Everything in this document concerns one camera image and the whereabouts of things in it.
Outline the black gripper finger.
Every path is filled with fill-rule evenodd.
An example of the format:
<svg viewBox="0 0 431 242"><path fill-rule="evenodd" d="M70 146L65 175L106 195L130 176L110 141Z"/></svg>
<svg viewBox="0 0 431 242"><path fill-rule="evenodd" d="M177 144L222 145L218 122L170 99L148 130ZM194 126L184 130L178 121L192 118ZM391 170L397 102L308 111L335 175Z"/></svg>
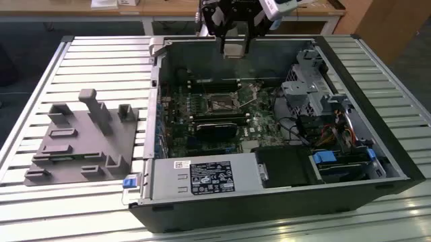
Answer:
<svg viewBox="0 0 431 242"><path fill-rule="evenodd" d="M256 37L264 36L269 31L271 21L265 16L264 10L258 13L253 13L246 19L246 34L245 34L245 45L244 45L244 53L249 51L249 44L252 39Z"/></svg>
<svg viewBox="0 0 431 242"><path fill-rule="evenodd" d="M220 53L224 53L226 32L230 29L232 1L200 1L200 13L209 35L218 40Z"/></svg>

